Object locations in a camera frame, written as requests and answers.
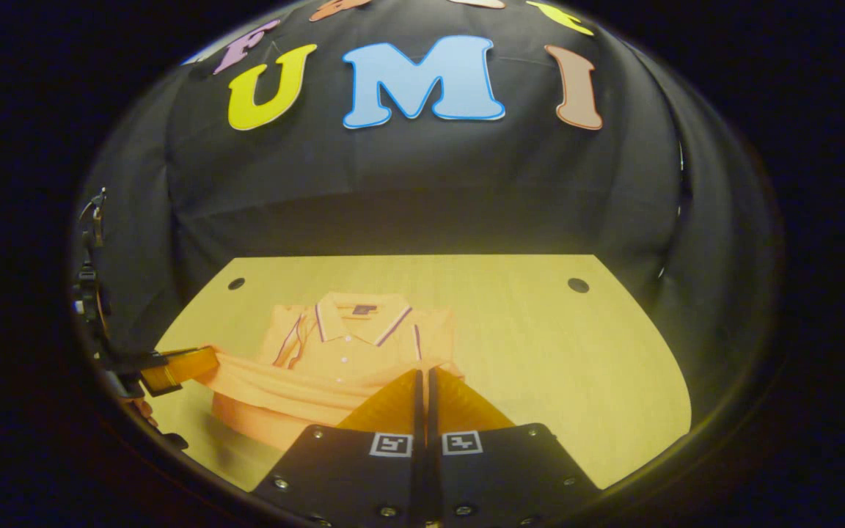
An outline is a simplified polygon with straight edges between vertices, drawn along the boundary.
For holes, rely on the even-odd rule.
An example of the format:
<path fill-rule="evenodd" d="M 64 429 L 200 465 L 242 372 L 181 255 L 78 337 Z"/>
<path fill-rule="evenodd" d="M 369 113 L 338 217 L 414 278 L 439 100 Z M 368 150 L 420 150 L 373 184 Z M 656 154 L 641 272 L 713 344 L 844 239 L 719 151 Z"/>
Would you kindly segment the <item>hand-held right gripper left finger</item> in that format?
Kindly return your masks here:
<path fill-rule="evenodd" d="M 316 527 L 410 527 L 425 452 L 418 369 L 336 427 L 308 425 L 252 492 Z"/>

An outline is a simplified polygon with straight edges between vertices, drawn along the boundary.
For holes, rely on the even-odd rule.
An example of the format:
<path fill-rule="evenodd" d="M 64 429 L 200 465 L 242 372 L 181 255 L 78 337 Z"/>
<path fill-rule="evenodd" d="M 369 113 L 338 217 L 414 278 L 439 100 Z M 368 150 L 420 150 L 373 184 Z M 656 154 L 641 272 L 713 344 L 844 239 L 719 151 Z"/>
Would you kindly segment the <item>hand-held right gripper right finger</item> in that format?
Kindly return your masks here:
<path fill-rule="evenodd" d="M 552 527 L 600 496 L 545 424 L 513 424 L 440 367 L 428 382 L 429 524 Z"/>

